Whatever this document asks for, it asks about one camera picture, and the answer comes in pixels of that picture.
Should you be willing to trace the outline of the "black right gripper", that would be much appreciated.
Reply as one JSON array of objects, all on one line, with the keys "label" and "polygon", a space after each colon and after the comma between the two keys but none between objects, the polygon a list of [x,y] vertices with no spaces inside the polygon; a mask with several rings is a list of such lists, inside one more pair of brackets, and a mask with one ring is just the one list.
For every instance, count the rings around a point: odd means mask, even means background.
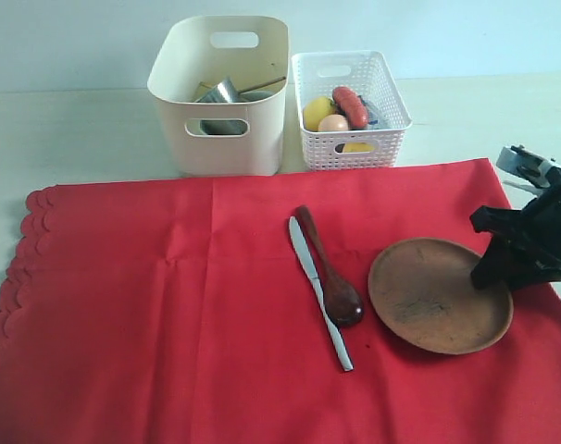
[{"label": "black right gripper", "polygon": [[483,205],[470,222],[477,233],[492,234],[470,273],[475,289],[509,282],[515,291],[561,282],[561,183],[520,210]]}]

